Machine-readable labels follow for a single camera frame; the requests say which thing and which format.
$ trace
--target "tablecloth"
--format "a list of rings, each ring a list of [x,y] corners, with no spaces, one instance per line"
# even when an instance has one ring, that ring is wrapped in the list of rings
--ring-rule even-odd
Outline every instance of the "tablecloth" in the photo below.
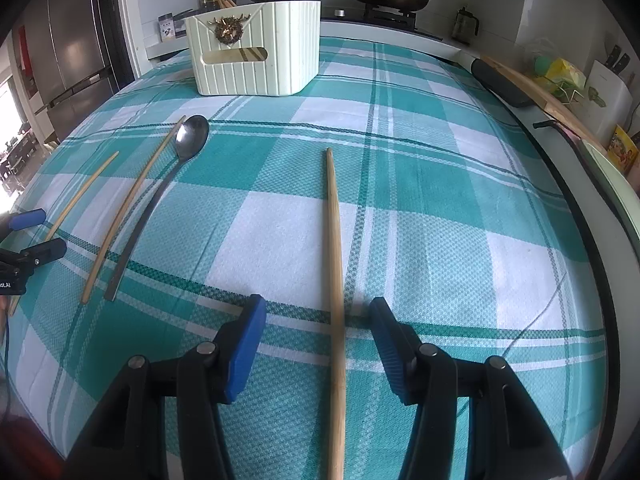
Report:
[[[46,224],[120,155],[58,230],[66,256],[36,271],[11,320],[10,377],[63,454],[126,359],[180,356],[213,338],[249,294],[268,319],[245,391],[221,407],[238,479],[324,476],[330,350],[324,150],[334,150],[347,330],[345,478],[398,474],[415,407],[388,386],[367,325],[384,296],[396,317],[456,358],[506,357],[574,471],[602,416],[606,355],[594,277],[568,205],[507,110],[465,70],[427,54],[321,38],[320,73],[297,95],[201,96],[188,52],[109,99],[43,165],[17,208]],[[127,214],[90,302],[80,293],[111,220],[181,115],[210,124],[200,155],[153,213],[114,303],[106,282],[154,186]],[[461,399],[452,478],[465,465]],[[178,455],[175,403],[168,451]]]

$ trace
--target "blue gripper pad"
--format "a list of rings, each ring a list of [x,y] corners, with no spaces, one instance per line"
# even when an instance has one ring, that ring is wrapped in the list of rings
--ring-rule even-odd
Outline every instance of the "blue gripper pad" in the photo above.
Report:
[[[25,213],[12,216],[9,220],[9,229],[19,231],[20,229],[40,225],[44,223],[46,219],[47,214],[44,209],[34,209],[33,211],[27,211]]]
[[[220,402],[230,404],[246,385],[267,319],[267,304],[259,294],[249,297],[240,317],[225,323],[213,340],[220,345],[220,366],[226,386]]]
[[[371,333],[385,369],[386,378],[405,405],[415,404],[409,378],[416,367],[415,350],[420,339],[408,325],[398,323],[385,298],[374,298],[369,304]]]

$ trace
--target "screw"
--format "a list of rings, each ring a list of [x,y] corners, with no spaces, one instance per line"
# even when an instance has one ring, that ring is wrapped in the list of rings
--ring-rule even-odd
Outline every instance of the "screw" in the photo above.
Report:
[[[432,345],[431,343],[422,343],[418,347],[418,352],[422,355],[426,355],[427,357],[433,357],[438,353],[438,347],[436,345]]]
[[[142,355],[134,355],[131,359],[129,359],[129,368],[142,368],[142,365],[145,363],[145,358]]]
[[[216,344],[211,341],[205,341],[196,346],[196,352],[202,355],[210,355],[216,350]]]
[[[498,355],[493,355],[489,357],[489,364],[494,368],[498,368],[498,370],[502,370],[507,365],[507,361]]]

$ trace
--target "wooden cutting board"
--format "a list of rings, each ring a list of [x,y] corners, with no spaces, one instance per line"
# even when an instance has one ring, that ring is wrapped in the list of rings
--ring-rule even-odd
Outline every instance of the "wooden cutting board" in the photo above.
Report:
[[[509,68],[488,56],[481,56],[481,59],[533,99],[541,110],[575,132],[582,140],[586,140],[592,144],[600,153],[605,156],[607,155],[607,150],[602,147],[600,141],[580,122],[571,110],[564,106],[556,97],[513,68]]]

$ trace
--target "stove burner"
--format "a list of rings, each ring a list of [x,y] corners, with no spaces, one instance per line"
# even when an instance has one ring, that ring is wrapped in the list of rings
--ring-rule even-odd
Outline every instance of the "stove burner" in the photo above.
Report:
[[[385,12],[379,10],[378,6],[366,4],[364,6],[363,20],[373,25],[383,25],[400,30],[415,30],[415,12]]]

